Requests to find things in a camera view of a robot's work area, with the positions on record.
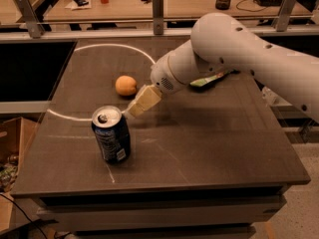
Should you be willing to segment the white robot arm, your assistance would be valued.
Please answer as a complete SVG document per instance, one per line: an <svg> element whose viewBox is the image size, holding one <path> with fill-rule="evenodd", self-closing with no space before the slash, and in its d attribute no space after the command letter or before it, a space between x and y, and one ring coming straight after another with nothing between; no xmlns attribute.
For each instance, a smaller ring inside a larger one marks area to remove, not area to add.
<svg viewBox="0 0 319 239"><path fill-rule="evenodd" d="M136 118L195 80L238 70L319 121L319 58L268 43L222 13L202 16L190 39L152 65L151 82L125 109Z"/></svg>

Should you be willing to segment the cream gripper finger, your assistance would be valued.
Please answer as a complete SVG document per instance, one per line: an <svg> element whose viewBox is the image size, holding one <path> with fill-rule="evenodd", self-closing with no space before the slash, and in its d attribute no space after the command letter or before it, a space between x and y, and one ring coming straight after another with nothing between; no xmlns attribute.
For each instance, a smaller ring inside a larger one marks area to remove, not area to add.
<svg viewBox="0 0 319 239"><path fill-rule="evenodd" d="M126 109L126 115L129 118L137 118L144 113L142 107L135 101L129 103Z"/></svg>

